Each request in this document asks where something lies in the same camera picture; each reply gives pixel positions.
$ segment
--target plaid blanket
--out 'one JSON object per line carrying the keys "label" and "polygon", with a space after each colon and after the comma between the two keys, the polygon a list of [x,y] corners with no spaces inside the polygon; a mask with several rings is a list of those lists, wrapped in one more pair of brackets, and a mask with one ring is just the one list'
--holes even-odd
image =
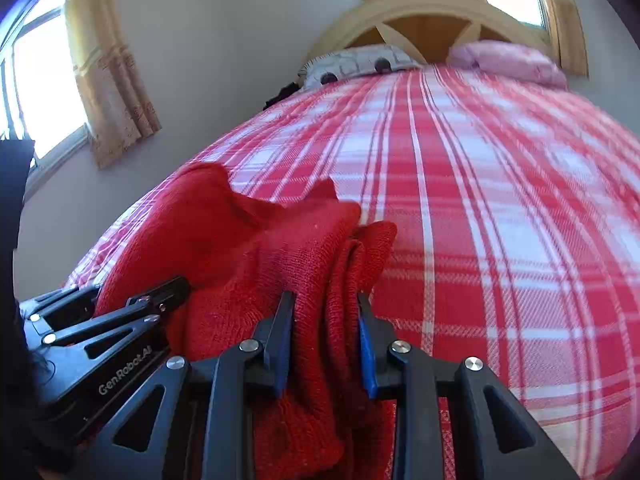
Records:
{"label": "plaid blanket", "polygon": [[[193,159],[214,160],[250,196],[331,177],[362,223],[395,222],[376,315],[436,357],[482,358],[583,478],[620,460],[640,428],[640,143],[604,112],[434,66],[299,92]],[[105,279],[173,178],[68,284]]]}

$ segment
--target red sweater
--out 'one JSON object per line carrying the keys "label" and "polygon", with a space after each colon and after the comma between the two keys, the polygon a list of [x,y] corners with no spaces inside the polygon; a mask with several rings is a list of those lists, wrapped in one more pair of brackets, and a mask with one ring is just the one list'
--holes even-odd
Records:
{"label": "red sweater", "polygon": [[296,293],[289,383],[254,411],[259,480],[384,478],[393,413],[361,386],[356,293],[370,292],[395,225],[358,227],[331,180],[284,207],[231,190],[217,164],[190,164],[158,198],[108,276],[97,313],[178,274],[190,298],[170,319],[175,353],[220,354]]}

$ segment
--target white patterned pillow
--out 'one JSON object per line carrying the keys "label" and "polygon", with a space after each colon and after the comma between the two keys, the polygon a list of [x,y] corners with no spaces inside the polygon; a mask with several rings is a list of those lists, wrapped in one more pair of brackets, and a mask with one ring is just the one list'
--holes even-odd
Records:
{"label": "white patterned pillow", "polygon": [[302,89],[310,90],[361,75],[384,74],[410,68],[420,68],[420,64],[396,46],[376,44],[315,57],[300,69],[298,76],[304,80]]}

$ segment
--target headboard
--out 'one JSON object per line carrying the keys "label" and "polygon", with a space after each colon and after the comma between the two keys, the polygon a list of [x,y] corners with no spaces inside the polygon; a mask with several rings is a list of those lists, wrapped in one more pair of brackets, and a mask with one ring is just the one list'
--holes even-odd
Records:
{"label": "headboard", "polygon": [[444,62],[454,44],[499,40],[550,55],[550,47],[528,27],[483,0],[366,0],[335,22],[307,60],[335,50],[388,43],[419,62]]}

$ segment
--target gray wall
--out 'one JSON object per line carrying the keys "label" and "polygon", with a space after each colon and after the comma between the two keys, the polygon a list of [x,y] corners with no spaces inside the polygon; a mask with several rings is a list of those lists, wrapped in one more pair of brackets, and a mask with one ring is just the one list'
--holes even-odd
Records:
{"label": "gray wall", "polygon": [[[359,1],[117,0],[162,130],[102,171],[83,148],[28,200],[18,297],[57,287],[129,205],[292,81],[316,38]],[[606,0],[576,1],[591,80],[572,88],[640,133],[640,51]]]}

